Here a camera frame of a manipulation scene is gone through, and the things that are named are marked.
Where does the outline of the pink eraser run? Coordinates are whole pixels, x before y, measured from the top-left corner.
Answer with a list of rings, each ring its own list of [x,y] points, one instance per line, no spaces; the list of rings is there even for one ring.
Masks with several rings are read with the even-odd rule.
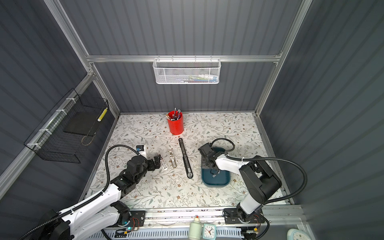
[[[161,163],[162,168],[166,171],[168,169],[168,166],[162,157],[160,158],[160,163]]]

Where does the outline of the black stapler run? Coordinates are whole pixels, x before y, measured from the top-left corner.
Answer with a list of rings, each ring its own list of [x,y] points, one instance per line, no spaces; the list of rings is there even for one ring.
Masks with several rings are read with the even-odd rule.
[[[183,161],[184,161],[187,177],[188,179],[192,179],[194,175],[193,175],[192,167],[190,165],[189,158],[187,156],[185,145],[182,138],[179,138],[179,145],[182,150]]]

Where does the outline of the teal plastic tray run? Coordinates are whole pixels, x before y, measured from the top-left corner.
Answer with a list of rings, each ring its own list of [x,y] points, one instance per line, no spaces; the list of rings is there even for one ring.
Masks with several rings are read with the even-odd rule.
[[[204,155],[202,151],[202,160],[201,160],[201,174],[202,181],[208,187],[225,187],[230,183],[231,174],[228,171],[219,171],[211,168],[211,165],[208,163],[207,156]]]

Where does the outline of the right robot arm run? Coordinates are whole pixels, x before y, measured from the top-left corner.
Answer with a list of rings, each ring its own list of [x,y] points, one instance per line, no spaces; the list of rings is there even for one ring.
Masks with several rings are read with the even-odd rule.
[[[237,206],[237,215],[242,221],[266,205],[282,186],[280,178],[263,158],[259,161],[235,160],[225,152],[215,150],[210,143],[198,150],[203,162],[214,174],[227,171],[242,177],[248,191]]]

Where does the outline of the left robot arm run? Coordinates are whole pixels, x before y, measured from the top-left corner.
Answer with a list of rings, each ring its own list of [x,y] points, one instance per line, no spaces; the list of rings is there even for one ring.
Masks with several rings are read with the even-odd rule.
[[[107,189],[101,190],[78,204],[55,213],[43,215],[39,228],[31,236],[33,240],[85,240],[106,227],[126,227],[133,223],[127,205],[121,199],[132,192],[148,171],[161,167],[161,155],[146,159],[142,155],[132,157],[127,168],[111,180]]]

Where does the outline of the red pencil cup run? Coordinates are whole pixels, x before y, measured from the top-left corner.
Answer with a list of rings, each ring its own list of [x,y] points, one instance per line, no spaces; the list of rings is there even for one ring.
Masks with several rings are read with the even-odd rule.
[[[180,110],[173,110],[166,114],[169,129],[172,135],[180,135],[184,131],[183,113]]]

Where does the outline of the yellow marker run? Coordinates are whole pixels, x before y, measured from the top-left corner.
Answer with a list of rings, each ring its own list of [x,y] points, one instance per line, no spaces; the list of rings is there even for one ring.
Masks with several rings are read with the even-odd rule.
[[[98,122],[101,122],[101,121],[103,120],[103,118],[104,118],[104,116],[106,115],[107,112],[108,112],[108,107],[106,107],[106,108],[101,112],[101,114],[99,115],[97,121],[98,121]]]

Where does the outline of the small teal clock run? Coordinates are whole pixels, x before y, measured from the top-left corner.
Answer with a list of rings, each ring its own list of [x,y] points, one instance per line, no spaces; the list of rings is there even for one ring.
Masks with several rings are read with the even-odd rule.
[[[213,224],[203,224],[203,232],[202,232],[202,238],[204,240],[216,240],[217,233],[216,233],[216,226]]]

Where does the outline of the black notebook in basket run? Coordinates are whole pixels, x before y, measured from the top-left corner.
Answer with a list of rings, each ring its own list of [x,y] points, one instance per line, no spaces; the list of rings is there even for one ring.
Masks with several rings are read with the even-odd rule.
[[[95,113],[76,113],[64,127],[64,133],[93,137],[98,131],[101,122]]]

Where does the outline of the white glue bottle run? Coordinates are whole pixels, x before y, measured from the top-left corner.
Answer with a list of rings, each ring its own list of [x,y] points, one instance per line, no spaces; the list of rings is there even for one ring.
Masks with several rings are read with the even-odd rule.
[[[194,220],[190,223],[188,239],[200,240],[202,237],[202,224],[199,216],[195,216]]]

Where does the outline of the pale round object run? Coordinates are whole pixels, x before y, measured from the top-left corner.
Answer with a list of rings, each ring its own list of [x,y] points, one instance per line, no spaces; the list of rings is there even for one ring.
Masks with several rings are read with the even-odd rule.
[[[287,232],[287,240],[311,240],[311,237],[298,229],[289,229]]]

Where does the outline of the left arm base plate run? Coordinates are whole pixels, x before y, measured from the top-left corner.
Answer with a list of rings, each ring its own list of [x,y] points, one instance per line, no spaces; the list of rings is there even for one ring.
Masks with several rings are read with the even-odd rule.
[[[144,226],[146,219],[146,211],[130,211],[118,218],[117,223],[109,226],[109,228],[139,228]]]

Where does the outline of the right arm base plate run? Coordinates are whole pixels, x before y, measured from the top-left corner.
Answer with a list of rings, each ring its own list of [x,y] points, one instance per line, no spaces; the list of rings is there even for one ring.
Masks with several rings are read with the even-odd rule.
[[[239,218],[238,209],[236,208],[225,208],[223,209],[223,217],[225,224],[236,225],[236,224],[263,224],[265,220],[261,217],[262,212],[254,212],[246,218]]]

